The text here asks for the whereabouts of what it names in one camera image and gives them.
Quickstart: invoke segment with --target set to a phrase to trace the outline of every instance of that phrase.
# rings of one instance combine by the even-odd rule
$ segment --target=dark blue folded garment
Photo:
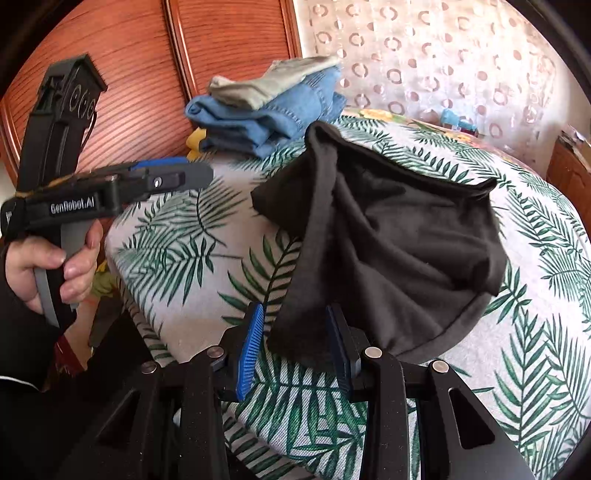
[[[280,145],[301,138],[313,121],[338,118],[345,107],[344,97],[335,93],[339,77],[338,67],[312,73],[258,110],[200,95],[189,102],[185,114],[207,129],[201,150],[216,147],[267,156]]]
[[[328,112],[319,118],[324,122],[332,123],[341,114],[347,99],[340,93],[333,94],[332,107]],[[286,145],[287,143],[301,138],[306,133],[307,126],[296,133],[293,138],[287,138],[280,134],[271,135],[265,142],[257,145],[250,141],[247,137],[237,134],[236,131],[227,129],[209,128],[207,129],[207,136],[199,143],[199,150],[207,151],[212,148],[219,148],[221,150],[234,150],[248,153],[259,158],[265,158],[271,155],[277,148]]]

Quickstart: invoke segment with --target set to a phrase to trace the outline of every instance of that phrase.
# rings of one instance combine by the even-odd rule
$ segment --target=curtain
[[[551,46],[504,0],[299,0],[306,55],[337,54],[348,105],[437,122],[444,108],[528,161],[552,96]]]

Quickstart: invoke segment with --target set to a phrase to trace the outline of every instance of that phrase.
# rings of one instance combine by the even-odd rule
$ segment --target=bedsheet
[[[580,218],[553,186],[472,137],[385,112],[343,115],[343,136],[419,173],[461,183],[495,178],[491,203],[509,263],[484,317],[442,355],[546,480],[591,418],[591,248]],[[187,361],[241,321],[251,300],[270,330],[300,243],[252,209],[249,192],[296,158],[303,140],[265,159],[206,155],[202,192],[130,206],[106,250],[125,303],[154,358]],[[420,477],[408,402],[411,479]],[[258,359],[247,400],[223,406],[226,442],[260,478],[356,479],[366,404],[344,401],[335,379],[271,355]]]

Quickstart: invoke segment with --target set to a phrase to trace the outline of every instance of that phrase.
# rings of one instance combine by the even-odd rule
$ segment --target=wooden nightstand
[[[546,181],[572,202],[585,230],[591,233],[591,167],[578,158],[560,137],[554,144]]]

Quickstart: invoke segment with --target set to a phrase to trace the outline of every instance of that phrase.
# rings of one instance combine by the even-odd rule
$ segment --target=stack of folded clothes
[[[213,148],[267,157],[304,136],[315,120],[333,122],[345,107],[335,92],[339,59],[311,57],[274,62],[259,79],[214,77],[209,95],[192,99],[185,114],[207,133],[200,151]]]

